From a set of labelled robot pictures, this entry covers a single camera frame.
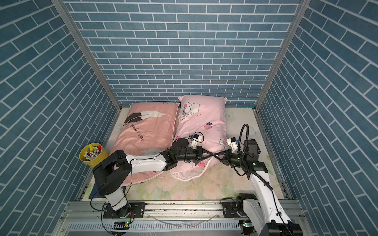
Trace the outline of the light pink strawberry pillow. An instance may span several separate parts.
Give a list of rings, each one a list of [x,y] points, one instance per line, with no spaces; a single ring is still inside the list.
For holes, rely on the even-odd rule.
[[[204,135],[199,145],[217,153],[228,148],[226,141],[226,97],[184,95],[179,97],[180,112],[178,115],[177,138],[189,138],[195,132]],[[178,162],[177,167],[169,172],[181,181],[190,181],[202,176],[208,169],[219,164],[212,158],[207,164]]]

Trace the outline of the salmon pink feather pillow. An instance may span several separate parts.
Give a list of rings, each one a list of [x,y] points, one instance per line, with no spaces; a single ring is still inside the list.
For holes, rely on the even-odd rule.
[[[176,131],[178,103],[145,102],[131,105],[111,153],[154,155],[171,147]]]

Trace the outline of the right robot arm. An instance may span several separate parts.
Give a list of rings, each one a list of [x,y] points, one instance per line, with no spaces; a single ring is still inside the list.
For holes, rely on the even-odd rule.
[[[265,163],[259,161],[261,151],[256,140],[240,144],[236,138],[230,138],[227,145],[228,149],[214,154],[214,158],[237,174],[241,169],[254,186],[257,195],[239,197],[237,206],[239,212],[249,218],[257,235],[302,236],[301,226],[294,223],[281,206]]]

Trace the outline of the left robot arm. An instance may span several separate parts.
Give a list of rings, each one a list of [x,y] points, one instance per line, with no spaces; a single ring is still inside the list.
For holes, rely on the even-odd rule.
[[[202,146],[191,148],[187,139],[180,138],[172,143],[171,148],[155,155],[135,156],[117,150],[93,168],[93,176],[99,195],[108,201],[106,206],[119,211],[130,207],[121,188],[127,177],[148,171],[169,171],[178,162],[198,165],[212,156],[213,153]]]

